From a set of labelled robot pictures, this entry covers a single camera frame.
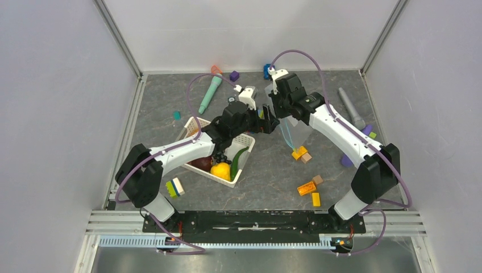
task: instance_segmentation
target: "blue block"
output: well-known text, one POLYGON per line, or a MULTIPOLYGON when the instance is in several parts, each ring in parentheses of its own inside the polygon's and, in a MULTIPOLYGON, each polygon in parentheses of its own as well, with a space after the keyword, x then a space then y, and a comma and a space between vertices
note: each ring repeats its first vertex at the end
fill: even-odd
POLYGON ((178 121, 179 119, 181 119, 181 113, 179 111, 174 111, 173 115, 175 120, 178 121))
POLYGON ((265 64, 263 66, 263 73, 264 73, 264 79, 265 80, 269 80, 269 73, 268 73, 268 69, 269 67, 271 66, 271 64, 265 64))

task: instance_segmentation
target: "yellow block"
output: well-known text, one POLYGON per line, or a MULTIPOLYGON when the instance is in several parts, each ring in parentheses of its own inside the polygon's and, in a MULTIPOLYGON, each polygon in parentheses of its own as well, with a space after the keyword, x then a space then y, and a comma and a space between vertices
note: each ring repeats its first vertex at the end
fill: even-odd
POLYGON ((308 152, 308 150, 305 148, 305 146, 301 146, 297 151, 293 151, 293 152, 291 153, 291 155, 292 155, 296 160, 298 160, 298 159, 300 159, 300 157, 301 157, 302 155, 304 155, 304 154, 307 153, 307 152, 308 152))
POLYGON ((318 192, 313 192, 311 194, 311 199, 313 200, 313 206, 321 206, 321 200, 319 199, 318 192))

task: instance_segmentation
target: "green cucumber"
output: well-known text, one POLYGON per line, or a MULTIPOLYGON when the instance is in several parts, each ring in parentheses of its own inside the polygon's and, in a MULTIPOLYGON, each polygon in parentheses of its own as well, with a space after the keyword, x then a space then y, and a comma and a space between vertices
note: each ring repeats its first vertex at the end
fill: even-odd
POLYGON ((243 148, 238 151, 238 153, 234 156, 232 159, 231 163, 231 170, 229 171, 230 176, 231 176, 231 181, 233 181, 236 178, 236 174, 238 174, 238 161, 239 157, 248 150, 249 147, 243 148))

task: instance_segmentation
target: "yellow lemon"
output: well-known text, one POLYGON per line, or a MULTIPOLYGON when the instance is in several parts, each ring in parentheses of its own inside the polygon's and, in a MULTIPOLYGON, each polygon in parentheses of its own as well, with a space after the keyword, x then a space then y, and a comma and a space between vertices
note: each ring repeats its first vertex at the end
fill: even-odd
POLYGON ((230 173, 229 164, 224 163, 224 162, 221 162, 217 165, 214 165, 211 168, 211 174, 212 175, 215 175, 215 176, 217 176, 219 178, 222 178, 224 180, 227 180, 227 181, 231 181, 231 177, 230 177, 229 173, 230 173))

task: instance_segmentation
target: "white wall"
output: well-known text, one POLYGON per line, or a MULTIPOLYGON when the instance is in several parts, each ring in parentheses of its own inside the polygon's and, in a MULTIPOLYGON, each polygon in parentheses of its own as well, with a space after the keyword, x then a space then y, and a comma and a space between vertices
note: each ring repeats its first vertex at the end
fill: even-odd
MULTIPOLYGON (((256 70, 286 49, 361 68, 396 0, 106 0, 143 71, 256 70)), ((279 65, 314 69, 301 56, 279 65)))
POLYGON ((480 272, 482 2, 410 1, 367 82, 440 272, 480 272))
POLYGON ((0 272, 72 272, 136 78, 93 1, 1 1, 0 41, 0 272))

